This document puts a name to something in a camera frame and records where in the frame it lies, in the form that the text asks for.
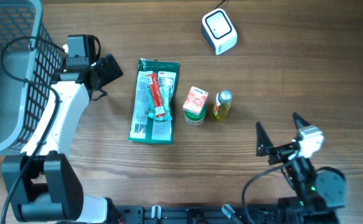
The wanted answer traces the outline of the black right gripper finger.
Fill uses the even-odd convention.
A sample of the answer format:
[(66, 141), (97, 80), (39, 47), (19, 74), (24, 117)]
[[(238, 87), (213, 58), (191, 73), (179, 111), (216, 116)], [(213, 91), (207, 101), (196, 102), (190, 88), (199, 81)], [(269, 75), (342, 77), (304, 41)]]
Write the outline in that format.
[(292, 114), (292, 116), (293, 116), (293, 121), (294, 121), (296, 129), (301, 129), (303, 127), (307, 127), (307, 126), (311, 125), (309, 122), (307, 122), (305, 119), (303, 119), (297, 112), (294, 112)]
[(263, 128), (261, 122), (256, 123), (257, 132), (257, 156), (267, 156), (271, 154), (274, 149), (273, 143), (270, 141), (265, 129)]

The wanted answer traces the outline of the yellow liquid bottle grey cap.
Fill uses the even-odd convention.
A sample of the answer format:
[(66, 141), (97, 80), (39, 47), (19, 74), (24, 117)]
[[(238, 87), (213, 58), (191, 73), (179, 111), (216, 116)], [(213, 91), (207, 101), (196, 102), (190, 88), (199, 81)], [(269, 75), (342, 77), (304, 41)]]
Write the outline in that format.
[(215, 96), (213, 115), (216, 120), (225, 120), (231, 107), (232, 94), (229, 90), (222, 90)]

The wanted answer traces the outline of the green 3M sponge package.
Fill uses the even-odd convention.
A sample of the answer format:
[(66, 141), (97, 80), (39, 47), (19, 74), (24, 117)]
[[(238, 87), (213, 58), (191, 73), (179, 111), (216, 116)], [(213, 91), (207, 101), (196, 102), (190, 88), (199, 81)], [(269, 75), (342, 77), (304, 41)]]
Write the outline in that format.
[[(147, 76), (155, 74), (164, 107), (164, 116), (155, 116), (154, 102)], [(148, 144), (172, 143), (172, 101), (177, 89), (179, 63), (148, 60), (138, 61), (133, 117), (128, 139)]]

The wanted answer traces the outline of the pink tissue pack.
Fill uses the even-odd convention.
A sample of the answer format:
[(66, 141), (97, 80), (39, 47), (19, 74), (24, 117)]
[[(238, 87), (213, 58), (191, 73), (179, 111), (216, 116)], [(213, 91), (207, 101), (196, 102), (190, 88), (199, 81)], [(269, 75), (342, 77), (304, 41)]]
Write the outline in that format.
[(207, 91), (192, 86), (189, 90), (182, 109), (194, 115), (200, 115), (203, 107), (205, 106), (208, 95), (209, 93)]

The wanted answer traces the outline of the red white tube packet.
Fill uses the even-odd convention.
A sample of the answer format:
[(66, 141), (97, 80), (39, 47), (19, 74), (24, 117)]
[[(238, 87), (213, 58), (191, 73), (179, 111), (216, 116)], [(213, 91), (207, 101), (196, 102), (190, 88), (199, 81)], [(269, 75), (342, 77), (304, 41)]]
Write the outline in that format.
[(158, 119), (165, 116), (166, 111), (164, 109), (163, 100), (158, 84), (158, 77), (156, 73), (150, 73), (146, 75), (146, 81), (148, 86), (149, 95), (152, 100), (153, 118)]

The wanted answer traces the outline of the green lid jar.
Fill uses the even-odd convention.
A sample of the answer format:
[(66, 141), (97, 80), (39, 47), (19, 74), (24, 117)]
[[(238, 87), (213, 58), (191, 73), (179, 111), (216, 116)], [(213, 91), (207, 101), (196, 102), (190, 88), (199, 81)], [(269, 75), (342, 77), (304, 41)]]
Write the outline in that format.
[(185, 111), (184, 118), (187, 124), (190, 124), (192, 126), (199, 126), (204, 122), (206, 114), (207, 114), (207, 107), (204, 106), (199, 115)]

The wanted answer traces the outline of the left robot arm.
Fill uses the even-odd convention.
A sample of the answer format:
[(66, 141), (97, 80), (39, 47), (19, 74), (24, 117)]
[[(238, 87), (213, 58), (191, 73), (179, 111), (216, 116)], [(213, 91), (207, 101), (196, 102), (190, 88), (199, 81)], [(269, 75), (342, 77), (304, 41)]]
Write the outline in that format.
[(7, 190), (1, 223), (11, 209), (19, 222), (121, 223), (107, 197), (86, 195), (68, 161), (78, 122), (93, 93), (107, 96), (103, 86), (123, 72), (112, 54), (101, 57), (94, 35), (69, 35), (67, 56), (48, 84), (49, 99), (28, 143), (2, 163)]

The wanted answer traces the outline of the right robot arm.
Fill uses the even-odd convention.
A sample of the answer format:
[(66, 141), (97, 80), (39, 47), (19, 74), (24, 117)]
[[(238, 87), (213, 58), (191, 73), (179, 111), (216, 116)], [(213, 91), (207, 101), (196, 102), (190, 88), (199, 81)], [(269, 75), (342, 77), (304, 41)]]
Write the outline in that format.
[(346, 176), (338, 169), (314, 168), (310, 158), (325, 140), (323, 132), (298, 113), (293, 113), (297, 130), (290, 143), (274, 146), (260, 122), (256, 123), (258, 157), (280, 170), (294, 190), (294, 197), (279, 198), (274, 207), (278, 223), (339, 223), (337, 210), (345, 207)]

